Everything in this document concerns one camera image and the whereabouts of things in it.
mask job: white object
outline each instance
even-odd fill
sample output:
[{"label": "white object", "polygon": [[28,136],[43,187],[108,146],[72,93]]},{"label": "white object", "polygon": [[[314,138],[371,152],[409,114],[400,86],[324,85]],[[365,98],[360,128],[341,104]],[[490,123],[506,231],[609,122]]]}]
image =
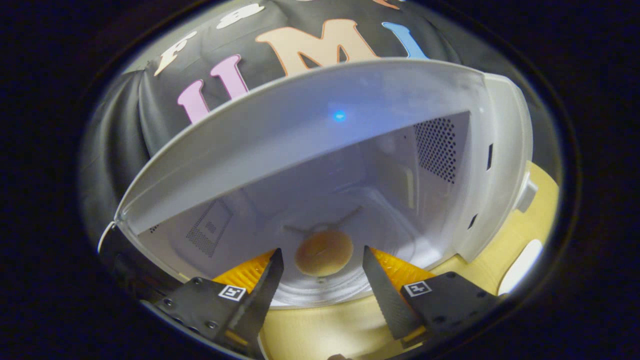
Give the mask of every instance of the white object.
[{"label": "white object", "polygon": [[542,243],[538,239],[531,240],[524,250],[520,253],[516,261],[511,265],[504,278],[500,283],[498,295],[511,292],[516,285],[527,275],[536,262],[540,252],[542,251]]},{"label": "white object", "polygon": [[[272,306],[331,304],[370,292],[364,245],[423,268],[472,261],[522,202],[531,154],[524,97],[503,76],[435,60],[345,63],[262,85],[187,127],[136,176],[115,222],[183,282],[281,247]],[[296,272],[301,240],[282,225],[360,205],[345,229],[355,262],[322,284]]]}]

